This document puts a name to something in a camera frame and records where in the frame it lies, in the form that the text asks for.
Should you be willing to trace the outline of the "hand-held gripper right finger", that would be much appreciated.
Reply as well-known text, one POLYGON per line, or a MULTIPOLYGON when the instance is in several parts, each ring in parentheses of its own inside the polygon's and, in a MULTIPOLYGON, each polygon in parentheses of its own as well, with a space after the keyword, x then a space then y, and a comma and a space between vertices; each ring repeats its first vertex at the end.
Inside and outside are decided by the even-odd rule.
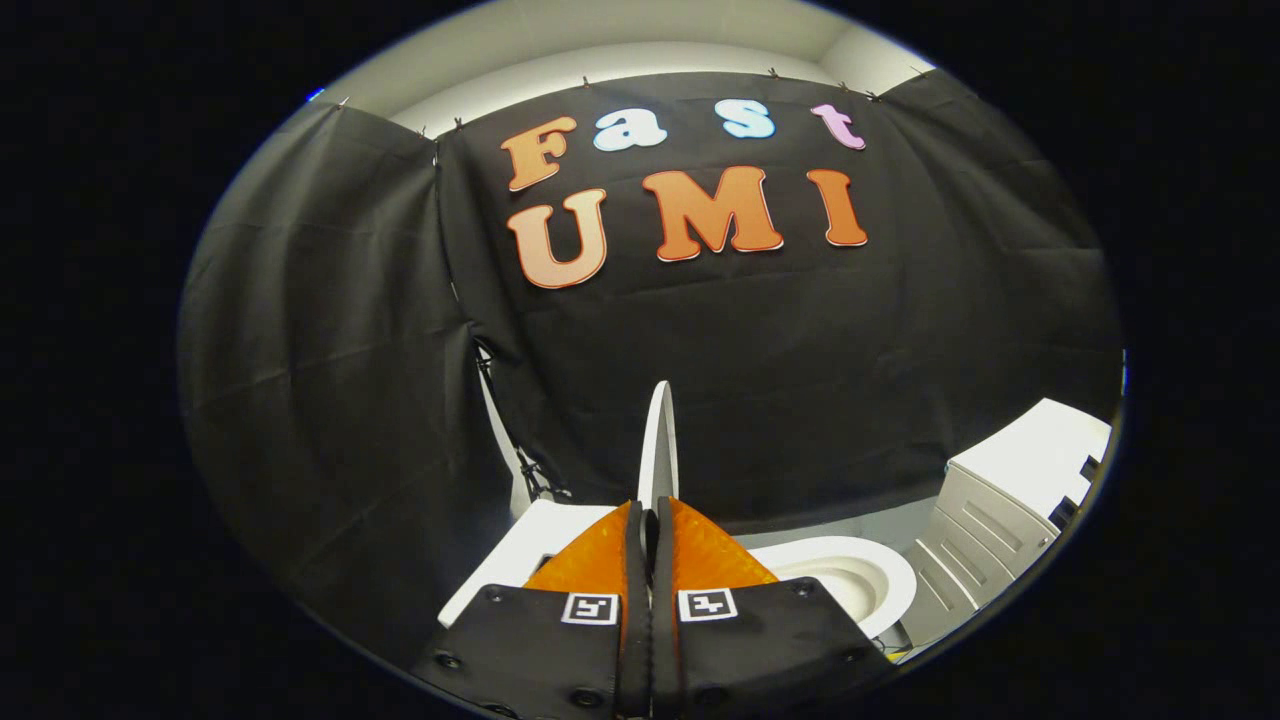
POLYGON ((817 578, 777 577, 669 496, 655 532, 653 717, 832 719, 897 676, 817 578))

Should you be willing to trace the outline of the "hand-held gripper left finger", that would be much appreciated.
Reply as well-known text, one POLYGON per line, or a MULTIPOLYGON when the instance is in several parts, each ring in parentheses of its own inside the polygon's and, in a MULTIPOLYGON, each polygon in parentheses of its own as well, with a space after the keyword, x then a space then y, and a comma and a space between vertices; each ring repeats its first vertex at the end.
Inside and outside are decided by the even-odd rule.
POLYGON ((644 509, 535 502, 438 614, 412 674, 512 719, 644 719, 644 509))

